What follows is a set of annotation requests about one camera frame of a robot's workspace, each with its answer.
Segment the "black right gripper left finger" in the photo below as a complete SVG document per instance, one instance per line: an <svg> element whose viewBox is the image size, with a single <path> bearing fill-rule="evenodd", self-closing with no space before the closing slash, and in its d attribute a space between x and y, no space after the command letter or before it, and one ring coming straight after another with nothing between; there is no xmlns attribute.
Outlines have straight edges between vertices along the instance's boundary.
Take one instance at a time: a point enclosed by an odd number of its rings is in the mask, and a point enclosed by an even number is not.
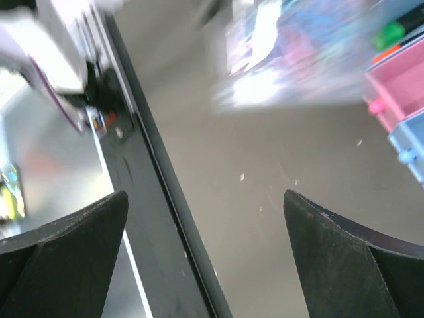
<svg viewBox="0 0 424 318"><path fill-rule="evenodd" d="M1 316L100 317L128 210L117 191L1 240Z"/></svg>

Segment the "orange capped black highlighter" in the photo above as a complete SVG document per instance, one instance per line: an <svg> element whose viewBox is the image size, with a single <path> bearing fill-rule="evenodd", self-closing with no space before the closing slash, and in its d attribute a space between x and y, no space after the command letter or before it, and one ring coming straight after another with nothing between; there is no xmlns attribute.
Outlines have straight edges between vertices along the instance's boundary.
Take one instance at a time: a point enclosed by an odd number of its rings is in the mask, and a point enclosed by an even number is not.
<svg viewBox="0 0 424 318"><path fill-rule="evenodd" d="M400 43L392 46L391 48L387 49L386 51L384 51L383 53L381 53L380 55L375 57L373 59L372 63L377 64L378 62L380 62L384 58L387 58L390 54L397 52L398 50L400 50L404 46L407 46L409 43L417 40L418 38L421 38L422 36L423 36L423 32L420 32L419 34L416 34L416 35L412 36L411 38L408 38L406 40L401 41Z"/></svg>

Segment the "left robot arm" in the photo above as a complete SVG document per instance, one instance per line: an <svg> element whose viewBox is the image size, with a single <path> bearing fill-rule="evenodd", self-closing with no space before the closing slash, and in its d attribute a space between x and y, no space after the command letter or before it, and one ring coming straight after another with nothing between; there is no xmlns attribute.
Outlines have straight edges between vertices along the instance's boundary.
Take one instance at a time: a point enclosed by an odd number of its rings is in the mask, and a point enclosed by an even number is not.
<svg viewBox="0 0 424 318"><path fill-rule="evenodd" d="M90 1L1 2L1 91L19 76L40 89L64 95L99 95L105 87L96 63L83 55L69 26L87 13Z"/></svg>

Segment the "clear jar of paper clips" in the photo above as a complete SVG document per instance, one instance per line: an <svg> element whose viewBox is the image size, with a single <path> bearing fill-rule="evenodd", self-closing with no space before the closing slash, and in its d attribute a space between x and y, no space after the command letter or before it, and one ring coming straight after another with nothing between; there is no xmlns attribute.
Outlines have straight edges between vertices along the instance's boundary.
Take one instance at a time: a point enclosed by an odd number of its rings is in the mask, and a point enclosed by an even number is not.
<svg viewBox="0 0 424 318"><path fill-rule="evenodd" d="M227 1L224 18L219 105L333 105L363 96L371 1Z"/></svg>

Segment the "light blue drawer bin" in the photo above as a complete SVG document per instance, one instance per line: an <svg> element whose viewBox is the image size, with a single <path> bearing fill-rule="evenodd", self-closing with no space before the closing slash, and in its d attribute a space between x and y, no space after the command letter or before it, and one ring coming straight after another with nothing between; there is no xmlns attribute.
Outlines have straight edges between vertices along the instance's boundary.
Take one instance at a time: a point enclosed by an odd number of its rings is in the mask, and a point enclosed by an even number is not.
<svg viewBox="0 0 424 318"><path fill-rule="evenodd" d="M398 123L388 140L397 152L397 159L423 186L423 112Z"/></svg>

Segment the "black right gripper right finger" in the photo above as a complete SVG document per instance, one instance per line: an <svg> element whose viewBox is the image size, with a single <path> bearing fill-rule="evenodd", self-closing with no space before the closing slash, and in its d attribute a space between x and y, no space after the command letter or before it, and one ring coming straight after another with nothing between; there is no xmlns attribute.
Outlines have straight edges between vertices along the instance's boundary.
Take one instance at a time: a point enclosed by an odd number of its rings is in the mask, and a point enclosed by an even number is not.
<svg viewBox="0 0 424 318"><path fill-rule="evenodd" d="M423 316L423 246L292 190L284 194L284 217L310 317Z"/></svg>

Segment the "green capped black highlighter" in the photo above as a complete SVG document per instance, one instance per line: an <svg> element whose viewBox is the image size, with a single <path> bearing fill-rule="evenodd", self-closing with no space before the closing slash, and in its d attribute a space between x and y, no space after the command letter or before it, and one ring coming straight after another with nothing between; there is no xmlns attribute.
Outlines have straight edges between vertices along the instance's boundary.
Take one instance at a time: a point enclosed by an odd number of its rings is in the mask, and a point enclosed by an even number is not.
<svg viewBox="0 0 424 318"><path fill-rule="evenodd" d="M423 24L423 6L404 14L390 22L372 39L374 47L381 51L397 43Z"/></svg>

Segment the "pink drawer bin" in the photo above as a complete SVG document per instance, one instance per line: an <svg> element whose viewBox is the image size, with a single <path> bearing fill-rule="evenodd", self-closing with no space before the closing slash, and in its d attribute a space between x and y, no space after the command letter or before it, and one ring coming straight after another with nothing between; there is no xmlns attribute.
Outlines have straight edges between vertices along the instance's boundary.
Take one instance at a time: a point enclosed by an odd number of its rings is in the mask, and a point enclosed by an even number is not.
<svg viewBox="0 0 424 318"><path fill-rule="evenodd" d="M390 133L401 121L423 111L423 37L390 54L366 71L368 112Z"/></svg>

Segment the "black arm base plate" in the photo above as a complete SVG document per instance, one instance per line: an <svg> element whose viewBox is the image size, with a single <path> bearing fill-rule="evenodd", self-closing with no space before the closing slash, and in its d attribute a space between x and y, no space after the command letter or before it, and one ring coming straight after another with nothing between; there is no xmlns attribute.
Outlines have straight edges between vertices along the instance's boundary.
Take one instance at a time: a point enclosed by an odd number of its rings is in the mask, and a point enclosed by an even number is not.
<svg viewBox="0 0 424 318"><path fill-rule="evenodd" d="M148 317L230 317L231 310L111 15L101 17L134 129L101 148L115 190L129 199L125 246Z"/></svg>

